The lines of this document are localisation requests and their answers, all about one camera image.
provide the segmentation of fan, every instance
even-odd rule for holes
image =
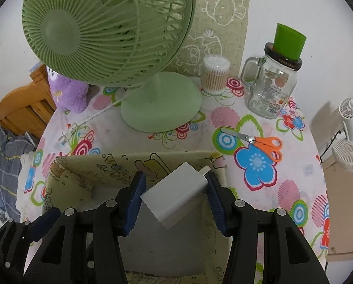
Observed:
[[[339,111],[346,138],[333,147],[333,155],[339,165],[353,172],[353,100],[344,99],[340,103]]]
[[[160,72],[187,37],[194,9],[195,0],[24,0],[22,23],[48,67],[89,84],[129,87],[123,119],[163,132],[200,110],[201,93],[189,78]]]

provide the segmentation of fabric storage bin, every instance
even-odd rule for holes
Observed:
[[[96,208],[127,187],[137,171],[146,174],[149,189],[184,162],[196,170],[208,165],[226,187],[225,163],[217,151],[61,156],[51,165],[43,213],[53,206],[61,211]],[[129,283],[219,284],[231,238],[217,230],[205,197],[169,230],[142,204],[134,229],[119,243]]]

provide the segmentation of plush toy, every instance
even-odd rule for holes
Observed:
[[[87,108],[88,84],[60,75],[47,67],[50,92],[57,108],[81,113]]]

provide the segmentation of barcode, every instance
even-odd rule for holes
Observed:
[[[277,113],[277,110],[274,110],[272,108],[268,108],[268,112],[272,113],[272,114],[276,114]]]

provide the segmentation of jar handle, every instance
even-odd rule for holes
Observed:
[[[251,86],[254,84],[255,82],[255,77],[251,80],[246,80],[246,75],[247,75],[247,72],[248,72],[248,68],[251,64],[257,64],[258,65],[258,62],[259,62],[260,58],[256,58],[256,57],[251,57],[251,58],[248,58],[245,62],[245,64],[243,65],[243,69],[242,69],[242,73],[241,73],[241,83],[242,85],[249,89],[251,88]]]

